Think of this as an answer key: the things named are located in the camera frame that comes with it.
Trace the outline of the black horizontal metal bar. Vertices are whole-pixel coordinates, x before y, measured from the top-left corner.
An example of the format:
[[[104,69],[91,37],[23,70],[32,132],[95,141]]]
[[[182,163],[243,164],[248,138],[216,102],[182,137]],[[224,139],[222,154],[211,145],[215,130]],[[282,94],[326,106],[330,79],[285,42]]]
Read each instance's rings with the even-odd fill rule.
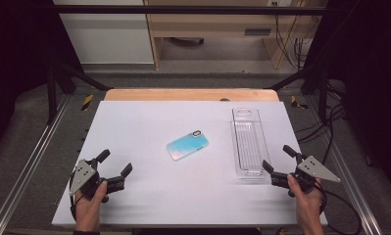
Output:
[[[301,7],[55,5],[50,9],[60,14],[323,16],[328,13],[325,8]]]

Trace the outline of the white cabinet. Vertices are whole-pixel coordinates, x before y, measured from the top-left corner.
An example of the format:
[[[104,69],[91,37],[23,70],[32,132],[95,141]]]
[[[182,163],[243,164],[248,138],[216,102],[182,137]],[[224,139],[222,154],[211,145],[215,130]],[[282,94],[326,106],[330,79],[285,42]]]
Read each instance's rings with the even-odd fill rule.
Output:
[[[144,14],[61,14],[83,65],[153,64]]]

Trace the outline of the yellow-handled clamp right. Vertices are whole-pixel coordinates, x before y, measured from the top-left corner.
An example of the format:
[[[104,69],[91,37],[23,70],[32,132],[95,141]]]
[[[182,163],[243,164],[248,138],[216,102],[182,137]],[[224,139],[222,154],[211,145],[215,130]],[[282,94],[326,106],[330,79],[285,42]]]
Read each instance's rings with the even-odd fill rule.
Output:
[[[306,110],[309,108],[308,105],[305,105],[305,104],[299,104],[297,99],[296,99],[296,96],[291,96],[291,107],[292,108],[298,108],[298,109],[302,109],[302,110]]]

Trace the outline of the person's left hand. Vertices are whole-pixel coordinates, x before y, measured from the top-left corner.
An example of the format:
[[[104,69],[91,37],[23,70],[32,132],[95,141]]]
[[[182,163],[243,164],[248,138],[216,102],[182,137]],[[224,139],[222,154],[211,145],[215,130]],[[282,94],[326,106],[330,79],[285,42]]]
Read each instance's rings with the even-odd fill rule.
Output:
[[[74,195],[75,221],[78,224],[89,224],[100,228],[100,208],[107,192],[107,182],[103,181],[97,188],[94,197],[87,200],[80,191]]]

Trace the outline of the clear plastic tray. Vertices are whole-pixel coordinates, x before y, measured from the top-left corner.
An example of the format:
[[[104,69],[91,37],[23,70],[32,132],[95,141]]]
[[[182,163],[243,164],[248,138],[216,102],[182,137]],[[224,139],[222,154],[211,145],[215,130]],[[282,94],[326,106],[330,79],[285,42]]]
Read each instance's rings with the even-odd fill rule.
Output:
[[[269,174],[263,168],[263,161],[269,160],[269,152],[259,111],[234,108],[230,125],[237,177],[265,179]]]

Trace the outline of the aluminium rail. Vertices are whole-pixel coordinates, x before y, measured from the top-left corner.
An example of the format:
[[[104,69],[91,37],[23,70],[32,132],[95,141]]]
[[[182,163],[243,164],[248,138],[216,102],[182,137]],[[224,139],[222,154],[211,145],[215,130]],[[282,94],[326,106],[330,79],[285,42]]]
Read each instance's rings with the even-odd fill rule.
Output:
[[[54,118],[48,123],[39,140],[37,141],[33,151],[31,152],[22,172],[16,180],[12,190],[7,196],[5,202],[0,209],[0,235],[3,234],[11,216],[13,215],[18,203],[32,178],[40,160],[42,159],[66,109],[72,95],[63,95],[59,105],[57,106],[57,112]]]
[[[305,100],[307,101],[314,117],[321,121],[318,117],[318,100],[313,96],[306,96]],[[341,178],[341,183],[350,200],[350,203],[361,220],[361,225],[365,234],[383,235],[379,224],[373,215],[360,186],[358,185],[357,180],[345,163],[343,155],[340,153],[340,150],[333,138],[334,113],[341,113],[342,111],[343,107],[341,104],[336,104],[332,106],[331,109],[326,111],[328,130],[322,134],[322,139],[326,145],[324,156],[328,160],[331,160],[335,165],[335,169]]]

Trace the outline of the blue phone case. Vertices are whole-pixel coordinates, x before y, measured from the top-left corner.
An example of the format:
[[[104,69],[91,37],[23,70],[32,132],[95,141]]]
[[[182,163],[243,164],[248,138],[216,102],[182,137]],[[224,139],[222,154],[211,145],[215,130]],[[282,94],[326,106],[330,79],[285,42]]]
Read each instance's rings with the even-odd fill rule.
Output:
[[[174,161],[182,160],[209,145],[209,140],[200,130],[190,132],[172,142],[166,149]]]

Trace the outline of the white table mat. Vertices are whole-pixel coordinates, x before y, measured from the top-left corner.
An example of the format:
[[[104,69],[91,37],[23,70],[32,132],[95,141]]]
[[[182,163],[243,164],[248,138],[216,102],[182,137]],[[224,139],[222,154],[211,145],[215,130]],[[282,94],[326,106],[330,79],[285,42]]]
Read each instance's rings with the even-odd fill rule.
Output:
[[[81,157],[111,154],[99,165],[103,177],[128,164],[125,188],[111,194],[102,222],[129,227],[258,227],[296,221],[295,201],[283,188],[237,177],[231,134],[232,110],[260,113],[275,170],[291,172],[295,161],[282,150],[299,147],[281,102],[103,101],[92,121]],[[174,161],[167,145],[200,130],[209,145]]]

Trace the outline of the person's right hand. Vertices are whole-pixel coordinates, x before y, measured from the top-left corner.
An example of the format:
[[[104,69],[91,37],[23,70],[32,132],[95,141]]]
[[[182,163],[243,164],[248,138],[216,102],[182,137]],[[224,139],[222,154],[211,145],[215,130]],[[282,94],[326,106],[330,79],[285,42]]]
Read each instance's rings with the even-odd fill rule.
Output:
[[[307,226],[320,224],[320,191],[318,189],[313,189],[310,193],[304,193],[300,188],[298,181],[292,175],[288,175],[287,179],[289,189],[296,197],[296,217],[298,223]]]

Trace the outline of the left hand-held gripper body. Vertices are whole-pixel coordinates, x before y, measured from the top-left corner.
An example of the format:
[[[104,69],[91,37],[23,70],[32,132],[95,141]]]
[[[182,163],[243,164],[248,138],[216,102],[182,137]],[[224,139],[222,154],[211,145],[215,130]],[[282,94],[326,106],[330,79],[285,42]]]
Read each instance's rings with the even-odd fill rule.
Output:
[[[102,203],[105,204],[109,201],[109,194],[118,192],[124,189],[125,170],[121,172],[119,176],[112,178],[101,177],[97,168],[98,164],[102,163],[104,158],[96,158],[90,161],[80,160],[75,167],[70,178],[69,195],[71,197],[71,203],[74,204],[74,194],[80,191],[82,196],[87,200],[94,197],[99,185],[103,182],[107,182],[107,192],[104,196]]]

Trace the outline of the grey desk label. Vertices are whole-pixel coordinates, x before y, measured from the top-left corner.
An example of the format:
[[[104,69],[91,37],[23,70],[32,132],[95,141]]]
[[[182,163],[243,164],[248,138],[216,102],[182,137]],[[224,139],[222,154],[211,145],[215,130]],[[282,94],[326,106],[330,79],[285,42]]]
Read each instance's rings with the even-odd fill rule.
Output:
[[[246,36],[269,36],[271,28],[245,28],[244,35]]]

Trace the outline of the light wooden desk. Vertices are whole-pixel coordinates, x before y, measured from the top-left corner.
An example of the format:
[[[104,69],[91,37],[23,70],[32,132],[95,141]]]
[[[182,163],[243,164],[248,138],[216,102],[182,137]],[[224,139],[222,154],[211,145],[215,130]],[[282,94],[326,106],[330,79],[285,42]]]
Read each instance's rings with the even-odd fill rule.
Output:
[[[142,0],[146,6],[267,7],[268,0]],[[324,7],[329,0],[292,0],[289,7]],[[272,66],[278,70],[296,38],[312,39],[320,16],[275,15],[175,15],[147,16],[155,61],[161,57],[161,41],[168,37],[251,37],[263,41]],[[269,36],[246,36],[245,28],[271,28]]]

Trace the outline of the black metal stand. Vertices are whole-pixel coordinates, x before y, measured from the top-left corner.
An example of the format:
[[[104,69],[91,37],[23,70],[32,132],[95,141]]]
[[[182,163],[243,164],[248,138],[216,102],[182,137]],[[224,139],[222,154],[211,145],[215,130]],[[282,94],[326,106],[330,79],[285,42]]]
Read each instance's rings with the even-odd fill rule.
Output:
[[[110,90],[109,86],[89,77],[83,70],[75,69],[67,64],[55,64],[51,66],[47,71],[48,124],[56,119],[58,113],[56,85],[60,86],[64,94],[73,94],[76,91],[76,86],[72,81],[73,77],[79,78],[100,91]]]
[[[301,92],[304,95],[312,95],[318,89],[318,117],[324,124],[327,124],[326,101],[328,78],[326,70],[322,67],[322,63],[310,63],[287,78],[269,86],[269,89],[277,91],[299,79],[304,80],[301,87]]]

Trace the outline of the yellow-handled clamp left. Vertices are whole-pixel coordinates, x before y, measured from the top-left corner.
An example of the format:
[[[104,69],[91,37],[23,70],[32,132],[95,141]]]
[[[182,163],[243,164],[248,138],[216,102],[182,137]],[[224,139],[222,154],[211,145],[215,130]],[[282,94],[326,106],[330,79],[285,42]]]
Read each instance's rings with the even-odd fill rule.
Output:
[[[82,111],[86,111],[88,109],[88,107],[89,107],[93,97],[94,97],[93,94],[89,94],[89,95],[87,95],[85,97],[84,102],[83,102],[82,107],[81,107]]]

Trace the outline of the black curtain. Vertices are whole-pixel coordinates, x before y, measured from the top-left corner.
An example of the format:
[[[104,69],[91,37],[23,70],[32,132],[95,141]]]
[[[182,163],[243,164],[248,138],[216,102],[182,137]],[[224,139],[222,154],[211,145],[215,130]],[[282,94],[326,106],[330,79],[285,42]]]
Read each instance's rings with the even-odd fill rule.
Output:
[[[51,63],[41,56],[34,38],[37,31],[59,63],[81,69],[60,15],[33,9],[53,4],[54,0],[0,0],[0,140],[18,96],[46,83]]]
[[[306,64],[346,86],[345,106],[391,183],[391,0],[327,0]]]

